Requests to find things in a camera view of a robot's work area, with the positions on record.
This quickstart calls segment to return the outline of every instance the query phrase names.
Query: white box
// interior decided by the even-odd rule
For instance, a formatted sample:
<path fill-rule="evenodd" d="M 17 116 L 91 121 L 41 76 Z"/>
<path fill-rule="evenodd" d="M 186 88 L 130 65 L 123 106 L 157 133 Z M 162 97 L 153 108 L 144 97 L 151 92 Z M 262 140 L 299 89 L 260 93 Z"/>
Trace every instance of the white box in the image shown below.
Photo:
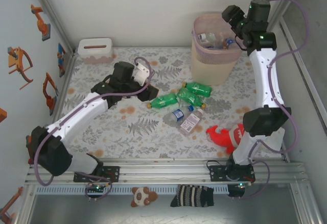
<path fill-rule="evenodd" d="M 85 63 L 111 63 L 112 41 L 109 38 L 82 39 L 77 53 Z"/>

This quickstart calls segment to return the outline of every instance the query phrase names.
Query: floor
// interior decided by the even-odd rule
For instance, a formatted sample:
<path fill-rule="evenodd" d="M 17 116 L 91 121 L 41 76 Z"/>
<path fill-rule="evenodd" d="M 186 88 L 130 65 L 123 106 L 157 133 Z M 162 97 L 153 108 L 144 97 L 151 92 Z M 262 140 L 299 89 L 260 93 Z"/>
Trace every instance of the floor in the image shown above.
<path fill-rule="evenodd" d="M 252 186 L 251 192 L 258 188 Z M 110 195 L 99 202 L 84 196 L 36 198 L 30 224 L 295 224 L 298 223 L 288 188 L 270 186 L 260 196 L 232 201 L 214 195 L 215 205 L 207 208 L 170 207 L 173 195 L 159 195 L 147 207 L 130 207 L 132 195 Z"/>
<path fill-rule="evenodd" d="M 115 62 L 132 63 L 142 56 L 150 61 L 155 75 L 151 84 L 159 95 L 177 92 L 183 82 L 192 80 L 190 48 L 115 48 L 114 62 L 85 64 L 77 56 L 61 116 L 81 102 L 90 89 L 113 71 Z M 103 158 L 227 158 L 226 148 L 208 140 L 206 129 L 230 129 L 241 123 L 243 114 L 255 104 L 255 80 L 246 53 L 242 54 L 227 81 L 213 86 L 205 115 L 194 133 L 184 137 L 176 128 L 166 125 L 162 117 L 185 106 L 183 101 L 162 109 L 148 109 L 136 97 L 123 99 L 96 117 L 70 144 L 73 152 L 85 152 Z M 257 158 L 281 158 L 260 148 Z"/>

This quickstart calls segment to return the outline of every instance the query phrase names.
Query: plastic basket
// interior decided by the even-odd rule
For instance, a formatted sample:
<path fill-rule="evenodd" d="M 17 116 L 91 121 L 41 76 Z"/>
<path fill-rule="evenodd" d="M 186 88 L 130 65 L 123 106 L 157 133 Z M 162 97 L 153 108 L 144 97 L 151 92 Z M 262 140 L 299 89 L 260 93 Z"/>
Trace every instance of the plastic basket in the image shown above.
<path fill-rule="evenodd" d="M 220 85 L 226 81 L 231 70 L 239 59 L 240 49 L 213 50 L 200 45 L 199 34 L 214 33 L 222 34 L 224 38 L 234 37 L 235 33 L 230 29 L 221 14 L 206 14 L 194 21 L 192 31 L 192 63 L 191 73 L 194 81 L 205 85 Z"/>

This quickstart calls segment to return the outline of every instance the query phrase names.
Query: red stuffed toy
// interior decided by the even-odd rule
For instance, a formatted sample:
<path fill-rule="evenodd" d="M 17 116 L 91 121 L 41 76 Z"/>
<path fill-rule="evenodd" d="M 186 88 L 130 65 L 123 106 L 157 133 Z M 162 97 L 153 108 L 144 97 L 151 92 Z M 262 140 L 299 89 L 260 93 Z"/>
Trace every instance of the red stuffed toy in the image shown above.
<path fill-rule="evenodd" d="M 231 154 L 240 144 L 241 138 L 244 135 L 244 126 L 239 123 L 234 125 L 231 130 L 222 129 L 220 133 L 216 132 L 218 126 L 213 126 L 206 130 L 210 135 L 211 140 L 218 146 L 226 147 L 226 152 Z"/>

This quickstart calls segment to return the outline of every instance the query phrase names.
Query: white wall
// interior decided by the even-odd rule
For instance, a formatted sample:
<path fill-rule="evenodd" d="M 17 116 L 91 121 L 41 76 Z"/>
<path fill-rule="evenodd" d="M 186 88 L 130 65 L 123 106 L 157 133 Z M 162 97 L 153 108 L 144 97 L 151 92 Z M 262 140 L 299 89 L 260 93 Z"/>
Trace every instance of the white wall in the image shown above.
<path fill-rule="evenodd" d="M 289 51 L 287 42 L 280 28 L 275 28 L 277 53 Z M 304 162 L 310 183 L 316 197 L 322 218 L 327 221 L 327 171 L 325 159 L 327 137 L 321 126 L 316 110 L 311 102 L 300 72 L 292 55 L 277 61 L 278 83 L 285 106 L 291 107 L 292 116 L 296 121 L 299 137 L 298 145 L 289 156 L 292 162 Z M 283 126 L 284 141 L 290 147 L 294 140 L 294 130 L 289 121 Z"/>
<path fill-rule="evenodd" d="M 202 13 L 251 0 L 50 0 L 75 46 L 83 38 L 110 37 L 116 46 L 190 46 Z"/>
<path fill-rule="evenodd" d="M 25 147 L 27 135 L 38 125 L 52 122 L 49 109 L 42 93 L 45 72 L 48 72 L 61 91 L 64 78 L 59 78 L 57 49 L 60 38 L 51 28 L 51 38 L 43 42 L 31 13 L 31 4 L 40 6 L 37 0 L 0 0 L 0 108 L 8 117 L 0 123 L 0 207 L 22 186 L 28 170 L 28 152 Z M 41 13 L 46 23 L 48 18 Z M 18 72 L 8 74 L 14 67 L 8 67 L 8 47 L 20 46 L 30 56 L 33 67 L 26 76 L 33 79 L 22 90 L 26 82 Z M 48 94 L 55 95 L 52 87 Z"/>

